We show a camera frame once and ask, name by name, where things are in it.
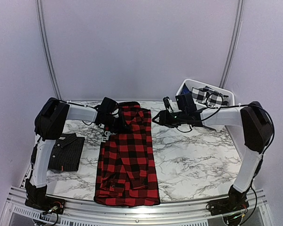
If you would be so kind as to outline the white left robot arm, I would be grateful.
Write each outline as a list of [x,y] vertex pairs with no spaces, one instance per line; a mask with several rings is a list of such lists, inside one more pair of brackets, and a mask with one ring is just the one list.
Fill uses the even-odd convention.
[[62,135],[67,120],[102,125],[111,133],[130,131],[119,104],[108,97],[105,97],[96,107],[62,101],[53,97],[48,99],[34,121],[34,131],[39,139],[36,143],[37,151],[33,173],[25,183],[27,199],[41,210],[50,206],[50,199],[46,196],[46,174],[51,151],[56,140]]

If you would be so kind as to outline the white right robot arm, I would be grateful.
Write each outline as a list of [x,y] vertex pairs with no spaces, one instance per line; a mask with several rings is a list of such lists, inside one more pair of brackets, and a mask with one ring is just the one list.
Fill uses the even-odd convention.
[[224,207],[229,211],[236,210],[242,204],[260,170],[264,153],[275,136],[271,116],[258,101],[216,109],[204,107],[191,113],[186,110],[162,110],[152,121],[168,128],[187,124],[191,127],[236,126],[243,129],[245,154],[238,176],[229,190],[229,197],[224,201]]

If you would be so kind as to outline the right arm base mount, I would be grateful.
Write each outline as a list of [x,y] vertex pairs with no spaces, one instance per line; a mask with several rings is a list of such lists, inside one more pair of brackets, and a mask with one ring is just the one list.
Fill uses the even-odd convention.
[[239,226],[248,213],[249,202],[247,199],[240,203],[230,202],[230,198],[211,200],[206,205],[206,210],[212,216],[222,215],[223,223],[226,226]]

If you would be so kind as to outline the red black plaid shirt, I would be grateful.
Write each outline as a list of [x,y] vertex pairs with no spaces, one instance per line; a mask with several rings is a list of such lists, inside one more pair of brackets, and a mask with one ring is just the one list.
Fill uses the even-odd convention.
[[128,129],[104,127],[93,199],[107,206],[159,205],[151,111],[136,101],[118,106]]

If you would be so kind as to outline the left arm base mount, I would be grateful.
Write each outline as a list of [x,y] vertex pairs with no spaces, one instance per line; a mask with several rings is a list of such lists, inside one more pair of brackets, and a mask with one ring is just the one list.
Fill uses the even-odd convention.
[[43,200],[37,202],[32,198],[26,198],[25,205],[41,211],[36,224],[42,226],[55,226],[63,214],[66,200],[45,196]]

